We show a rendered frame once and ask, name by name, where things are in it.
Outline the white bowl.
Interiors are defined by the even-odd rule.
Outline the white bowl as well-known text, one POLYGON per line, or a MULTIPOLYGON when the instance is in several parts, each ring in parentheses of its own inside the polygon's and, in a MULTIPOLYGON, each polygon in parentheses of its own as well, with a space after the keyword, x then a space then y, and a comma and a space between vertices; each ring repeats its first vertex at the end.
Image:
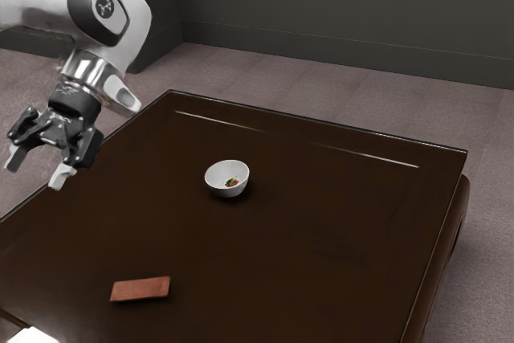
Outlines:
POLYGON ((204 180, 210 191, 220 198, 234 198, 246 188, 250 177, 249 167, 239 160, 222 160, 211 165, 204 175, 204 180), (237 186, 226 188, 227 179, 237 176, 240 183, 237 186))

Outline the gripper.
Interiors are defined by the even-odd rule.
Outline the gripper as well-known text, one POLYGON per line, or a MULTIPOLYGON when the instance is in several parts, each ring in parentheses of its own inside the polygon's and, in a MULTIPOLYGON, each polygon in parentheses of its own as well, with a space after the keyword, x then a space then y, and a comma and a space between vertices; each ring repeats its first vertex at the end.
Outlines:
POLYGON ((10 154, 4 168, 17 173, 27 154, 42 145, 61 151, 62 161, 47 186, 61 190, 77 169, 92 167, 104 140, 95 128, 101 103, 90 93, 69 84, 59 83, 43 112, 29 106, 7 132, 10 154))

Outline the flat brown rectangular block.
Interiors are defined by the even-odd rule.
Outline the flat brown rectangular block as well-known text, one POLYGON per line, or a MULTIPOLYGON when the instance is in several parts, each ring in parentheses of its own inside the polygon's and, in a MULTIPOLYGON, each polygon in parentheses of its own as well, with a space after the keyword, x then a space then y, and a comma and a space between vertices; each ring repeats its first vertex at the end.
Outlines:
POLYGON ((109 301, 111 303, 123 303, 163 299, 169 295, 170 286, 171 278, 169 276, 121 280, 113 284, 109 301))

